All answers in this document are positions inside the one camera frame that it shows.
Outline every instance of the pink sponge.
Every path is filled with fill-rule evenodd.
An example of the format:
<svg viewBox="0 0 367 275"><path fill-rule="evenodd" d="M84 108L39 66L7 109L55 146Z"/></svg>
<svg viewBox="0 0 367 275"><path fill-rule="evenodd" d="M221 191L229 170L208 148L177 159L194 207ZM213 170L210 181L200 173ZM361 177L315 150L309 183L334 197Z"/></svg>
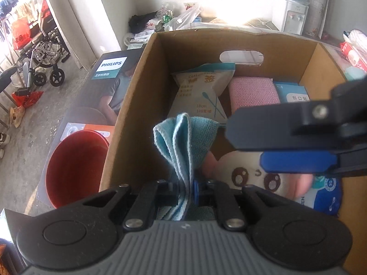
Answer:
<svg viewBox="0 0 367 275"><path fill-rule="evenodd" d="M270 78L234 77L228 88L232 113L240 107L280 103Z"/></svg>

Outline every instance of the red plastic bag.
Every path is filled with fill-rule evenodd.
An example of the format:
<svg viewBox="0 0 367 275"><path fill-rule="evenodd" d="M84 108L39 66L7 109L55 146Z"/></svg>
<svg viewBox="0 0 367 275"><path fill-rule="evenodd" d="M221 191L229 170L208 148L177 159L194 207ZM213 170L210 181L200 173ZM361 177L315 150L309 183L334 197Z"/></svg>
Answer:
<svg viewBox="0 0 367 275"><path fill-rule="evenodd" d="M28 108L31 105L34 105L42 94L43 91L32 92L30 96L17 96L13 93L12 97L14 98L17 107L22 105L24 108Z"/></svg>
<svg viewBox="0 0 367 275"><path fill-rule="evenodd" d="M14 49L23 48L31 39L31 30L28 25L28 19L21 17L11 24L11 32L13 35Z"/></svg>

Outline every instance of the blue and white package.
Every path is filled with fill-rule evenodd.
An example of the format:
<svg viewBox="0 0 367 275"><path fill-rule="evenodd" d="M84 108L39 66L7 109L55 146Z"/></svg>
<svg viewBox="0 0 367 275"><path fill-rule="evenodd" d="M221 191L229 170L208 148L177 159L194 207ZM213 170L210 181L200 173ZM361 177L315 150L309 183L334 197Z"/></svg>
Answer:
<svg viewBox="0 0 367 275"><path fill-rule="evenodd" d="M305 87L288 83L274 82L281 103L309 101Z"/></svg>
<svg viewBox="0 0 367 275"><path fill-rule="evenodd" d="M311 189L295 201L327 215L338 214L342 203L341 179L314 177Z"/></svg>

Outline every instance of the shoe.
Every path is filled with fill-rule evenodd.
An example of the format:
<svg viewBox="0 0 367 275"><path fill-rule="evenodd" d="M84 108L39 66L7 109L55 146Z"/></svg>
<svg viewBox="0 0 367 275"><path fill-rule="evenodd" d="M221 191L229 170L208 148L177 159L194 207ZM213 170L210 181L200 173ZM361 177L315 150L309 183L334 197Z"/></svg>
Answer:
<svg viewBox="0 0 367 275"><path fill-rule="evenodd" d="M14 124L15 128L20 126L24 113L25 108L22 105L16 108L10 108L10 123Z"/></svg>
<svg viewBox="0 0 367 275"><path fill-rule="evenodd" d="M0 147L5 147L10 142L10 135L0 132Z"/></svg>

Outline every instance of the plush toy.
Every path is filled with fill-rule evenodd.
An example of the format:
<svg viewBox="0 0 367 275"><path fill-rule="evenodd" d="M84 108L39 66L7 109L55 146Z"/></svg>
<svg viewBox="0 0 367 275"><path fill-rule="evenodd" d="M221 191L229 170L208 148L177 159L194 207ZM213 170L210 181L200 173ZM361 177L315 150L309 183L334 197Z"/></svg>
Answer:
<svg viewBox="0 0 367 275"><path fill-rule="evenodd" d="M292 200L312 186L313 176L309 174L266 173L259 164L260 156L261 152L233 151L217 161L209 152L201 168L206 178L225 182L230 188L251 184Z"/></svg>

